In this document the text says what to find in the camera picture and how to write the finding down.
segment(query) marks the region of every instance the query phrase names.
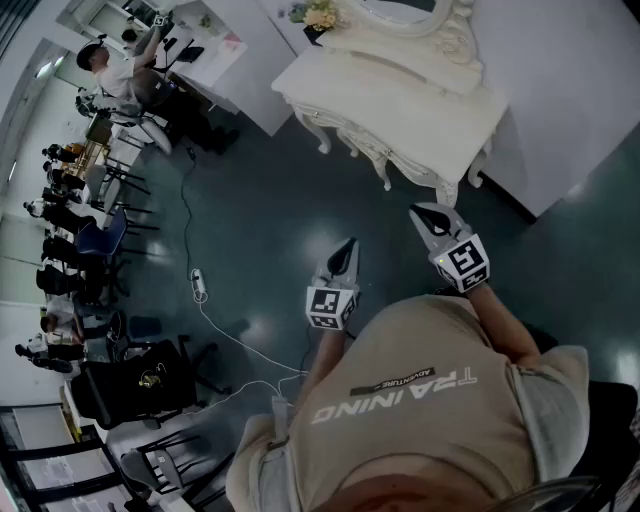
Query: white desk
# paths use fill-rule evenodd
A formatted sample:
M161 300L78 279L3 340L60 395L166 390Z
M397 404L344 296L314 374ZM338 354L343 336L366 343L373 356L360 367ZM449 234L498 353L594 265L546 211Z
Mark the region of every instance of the white desk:
M371 159L385 190L391 160L415 184L435 187L438 202L449 206L467 169L480 186L477 173L507 108L502 94L484 87L443 94L398 67L318 47L302 53L272 87L320 139L320 152L331 148L322 127L336 128L351 156L362 151Z

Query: ceiling light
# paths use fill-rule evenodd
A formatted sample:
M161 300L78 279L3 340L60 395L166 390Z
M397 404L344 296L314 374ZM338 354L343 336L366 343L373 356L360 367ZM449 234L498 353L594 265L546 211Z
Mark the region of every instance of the ceiling light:
M9 183L11 181L11 177L13 176L13 171L16 170L16 164L18 163L17 160L13 161L13 167L11 168L11 172L9 173L9 177L7 178L7 183Z
M47 71L49 71L50 67L51 67L51 62L47 62L44 66L40 68L40 71L38 71L36 78L40 78L42 75L44 75Z

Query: power strip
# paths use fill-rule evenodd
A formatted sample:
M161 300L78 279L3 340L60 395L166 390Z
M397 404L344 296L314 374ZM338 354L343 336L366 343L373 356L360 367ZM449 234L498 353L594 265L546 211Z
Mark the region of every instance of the power strip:
M191 281L195 281L196 286L194 287L194 291L197 290L200 297L207 293L207 287L204 284L202 271L199 268L194 268L191 271Z

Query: white ornate vanity table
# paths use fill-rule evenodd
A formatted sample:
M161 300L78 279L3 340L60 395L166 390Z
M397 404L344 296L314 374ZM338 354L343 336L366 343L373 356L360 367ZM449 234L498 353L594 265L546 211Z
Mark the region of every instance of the white ornate vanity table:
M328 153L323 128L351 156L362 151L391 188L391 160L417 185L454 206L458 182L478 171L507 102L482 85L467 23L473 0L437 0L432 12L382 0L340 0L342 28L322 35L273 83Z

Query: carved table leg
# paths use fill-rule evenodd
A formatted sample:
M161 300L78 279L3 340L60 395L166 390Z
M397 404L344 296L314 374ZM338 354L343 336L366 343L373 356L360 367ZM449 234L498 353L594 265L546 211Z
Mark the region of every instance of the carved table leg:
M458 184L449 183L438 177L436 179L436 197L439 204L455 207L458 199Z
M389 192L391 190L391 182L389 181L389 176L387 176L387 159L383 156L374 159L371 159L373 162L373 167L375 168L380 179L384 181L384 189Z
M311 133L313 133L316 137L318 137L318 139L320 139L320 142L322 144L320 144L320 147L318 147L318 151L325 155L329 153L329 151L331 150L331 140L329 139L329 136L325 133L325 131L318 125L313 124L309 119L309 116L307 116L306 114L303 114L299 110L296 110L295 113L298 121L300 121L300 124Z
M478 176L478 173L484 168L484 165L487 162L487 158L491 153L491 138L485 142L482 149L478 152L476 157L471 162L471 167L469 167L469 183L471 183L474 187L479 188L482 185L482 178Z
M342 142L344 142L345 146L347 146L351 150L351 156L353 158L357 157L360 152L358 151L358 148L353 144L353 142L351 142L349 137L347 137L347 132L345 132L342 128L338 128L336 130L336 133L338 134L338 138Z

